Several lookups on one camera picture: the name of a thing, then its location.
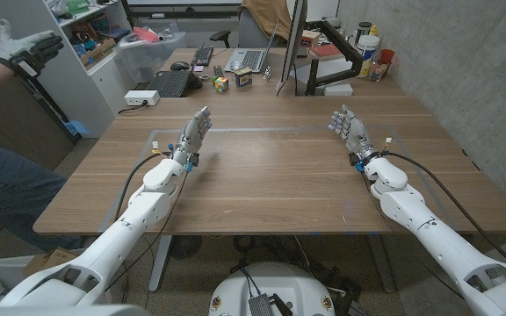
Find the white robotic arm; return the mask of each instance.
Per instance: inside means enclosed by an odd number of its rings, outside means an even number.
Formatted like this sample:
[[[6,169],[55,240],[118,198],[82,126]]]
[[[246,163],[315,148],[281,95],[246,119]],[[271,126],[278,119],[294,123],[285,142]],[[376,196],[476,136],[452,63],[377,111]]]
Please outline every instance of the white robotic arm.
[[[205,107],[189,119],[177,141],[177,148],[181,149],[144,176],[144,184],[130,197],[124,213],[87,250],[70,262],[29,276],[5,296],[0,307],[98,303],[135,243],[150,226],[169,214],[170,197],[177,191],[173,179],[198,164],[197,151],[210,128],[209,116]],[[74,283],[61,281],[72,271],[77,273]]]
[[[476,315],[506,315],[506,263],[485,256],[440,220],[423,195],[407,184],[407,175],[373,148],[362,122],[347,106],[331,119],[329,129],[345,141],[351,164],[375,181],[371,191],[382,211],[417,237]]]

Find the desk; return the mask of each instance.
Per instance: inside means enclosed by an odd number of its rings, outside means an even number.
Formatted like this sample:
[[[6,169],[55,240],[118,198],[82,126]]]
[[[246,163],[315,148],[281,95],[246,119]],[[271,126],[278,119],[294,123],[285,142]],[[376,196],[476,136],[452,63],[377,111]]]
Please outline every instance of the desk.
[[[190,61],[194,51],[177,50],[166,67],[174,61]],[[204,73],[212,75],[212,67],[225,65],[231,54],[230,49],[213,57]],[[290,78],[280,97],[275,97],[283,55],[284,49],[271,50],[267,62],[273,77],[268,83],[258,74],[252,85],[237,88],[232,79],[225,94],[205,83],[188,97],[161,99],[156,106],[119,115],[34,230],[102,232],[112,223],[115,198],[131,169],[151,154],[151,140],[166,148],[175,142],[186,120],[207,105],[213,129],[200,149],[200,165],[188,175],[165,227],[167,235],[391,233],[372,205],[361,175],[349,165],[343,142],[326,129],[333,111],[347,104],[368,126],[375,147],[393,137],[388,149],[410,155],[434,172],[485,231],[506,232],[502,193],[390,76],[380,83],[351,78],[353,97],[294,97]],[[408,174],[409,183],[422,192],[439,218],[459,232],[475,232],[427,176],[407,162],[390,159]],[[127,197],[158,161],[136,173]],[[158,233],[162,225],[148,232]]]

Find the laptop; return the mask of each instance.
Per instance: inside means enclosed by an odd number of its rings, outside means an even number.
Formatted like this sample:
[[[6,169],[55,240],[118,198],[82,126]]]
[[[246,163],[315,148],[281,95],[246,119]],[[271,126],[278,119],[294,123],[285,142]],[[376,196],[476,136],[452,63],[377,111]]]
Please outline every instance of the laptop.
[[[188,71],[173,70],[158,72],[146,90],[157,90],[159,97],[182,97],[189,85],[189,81],[192,79],[192,71],[195,64],[196,58],[192,60],[191,68]]]
[[[267,55],[269,54],[272,41],[274,40],[274,36],[277,33],[277,26],[278,26],[278,19],[277,22],[275,22],[274,24],[274,29],[272,30],[271,39],[269,40],[269,46],[265,50],[250,49],[250,48],[234,49],[234,53],[232,54],[232,57],[229,59],[228,64],[224,68],[224,71],[231,71],[230,65],[232,61],[240,61],[242,63],[242,66],[253,69],[254,73],[261,72],[264,60],[267,58]]]

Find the jeans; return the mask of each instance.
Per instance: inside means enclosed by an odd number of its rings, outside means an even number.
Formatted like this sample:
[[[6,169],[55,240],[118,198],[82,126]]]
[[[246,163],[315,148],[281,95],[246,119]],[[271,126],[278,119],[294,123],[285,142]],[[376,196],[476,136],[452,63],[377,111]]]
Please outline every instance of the jeans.
[[[26,242],[50,251],[80,248],[80,236],[45,236],[33,224],[66,178],[0,147],[0,224]]]

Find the office chair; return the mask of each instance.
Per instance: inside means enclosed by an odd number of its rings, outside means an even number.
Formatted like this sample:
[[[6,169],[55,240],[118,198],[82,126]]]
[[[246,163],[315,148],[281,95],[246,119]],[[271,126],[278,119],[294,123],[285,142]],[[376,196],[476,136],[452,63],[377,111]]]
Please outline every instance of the office chair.
[[[263,30],[257,25],[257,22],[247,9],[243,9],[239,17],[239,48],[259,48],[269,45],[269,39],[264,35]],[[220,31],[210,37],[210,40],[218,41],[223,40],[226,48],[229,48],[228,37],[230,31]],[[280,36],[275,35],[275,40],[272,43],[273,47],[286,47],[286,40]]]

